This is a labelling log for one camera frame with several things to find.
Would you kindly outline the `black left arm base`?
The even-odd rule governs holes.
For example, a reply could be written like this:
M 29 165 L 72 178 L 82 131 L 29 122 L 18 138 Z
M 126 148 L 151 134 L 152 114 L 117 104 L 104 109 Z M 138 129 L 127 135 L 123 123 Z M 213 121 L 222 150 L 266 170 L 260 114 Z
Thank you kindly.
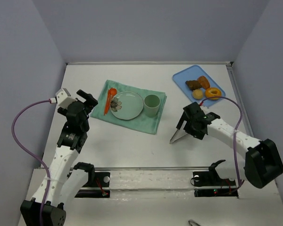
M 109 198 L 110 172 L 95 172 L 93 181 L 88 181 L 76 194 L 75 198 Z

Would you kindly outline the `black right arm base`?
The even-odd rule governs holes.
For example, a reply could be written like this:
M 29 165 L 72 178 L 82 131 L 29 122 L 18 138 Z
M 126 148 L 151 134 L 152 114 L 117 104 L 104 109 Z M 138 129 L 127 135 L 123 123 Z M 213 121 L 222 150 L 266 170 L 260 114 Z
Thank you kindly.
M 239 197 L 235 181 L 220 179 L 210 171 L 194 171 L 190 184 L 194 187 L 196 198 Z

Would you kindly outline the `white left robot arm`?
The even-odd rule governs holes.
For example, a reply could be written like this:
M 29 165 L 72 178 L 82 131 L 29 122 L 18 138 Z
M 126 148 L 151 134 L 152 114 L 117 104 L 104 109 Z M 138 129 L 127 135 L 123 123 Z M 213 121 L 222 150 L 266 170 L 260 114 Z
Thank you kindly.
M 58 105 L 58 113 L 66 117 L 57 141 L 53 160 L 45 167 L 46 175 L 30 200 L 24 200 L 20 211 L 28 226 L 62 226 L 66 220 L 65 206 L 78 191 L 95 178 L 92 164 L 79 162 L 74 165 L 81 152 L 89 131 L 89 114 L 98 101 L 82 90 L 71 97 L 67 89 L 60 89 L 48 100 Z

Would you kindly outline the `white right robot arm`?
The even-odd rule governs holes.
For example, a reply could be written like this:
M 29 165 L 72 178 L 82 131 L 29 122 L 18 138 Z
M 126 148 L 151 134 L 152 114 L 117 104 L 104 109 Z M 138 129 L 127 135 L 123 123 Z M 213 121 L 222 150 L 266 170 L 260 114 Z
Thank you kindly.
M 233 162 L 219 160 L 209 167 L 217 179 L 249 181 L 256 188 L 263 188 L 283 174 L 283 162 L 276 144 L 271 139 L 259 140 L 238 131 L 227 124 L 219 115 L 205 113 L 196 102 L 183 108 L 176 126 L 180 131 L 202 140 L 206 135 L 213 137 L 233 149 Z

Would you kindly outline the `metal tongs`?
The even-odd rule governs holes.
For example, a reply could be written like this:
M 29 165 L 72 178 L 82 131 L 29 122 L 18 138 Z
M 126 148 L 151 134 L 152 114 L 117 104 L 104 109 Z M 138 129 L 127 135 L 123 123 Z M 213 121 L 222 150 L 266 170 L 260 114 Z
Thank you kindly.
M 177 129 L 176 132 L 172 135 L 169 143 L 173 144 L 173 143 L 175 143 L 176 141 L 180 140 L 181 138 L 183 138 L 186 135 L 187 135 L 187 133 L 183 129 Z

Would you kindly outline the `round yellow bun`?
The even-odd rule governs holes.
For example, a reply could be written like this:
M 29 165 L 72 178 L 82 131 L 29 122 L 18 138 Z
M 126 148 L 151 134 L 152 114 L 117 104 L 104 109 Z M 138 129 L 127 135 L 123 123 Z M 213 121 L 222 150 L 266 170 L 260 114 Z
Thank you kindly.
M 196 100 L 201 100 L 203 98 L 203 91 L 201 89 L 195 89 L 192 92 L 192 96 Z

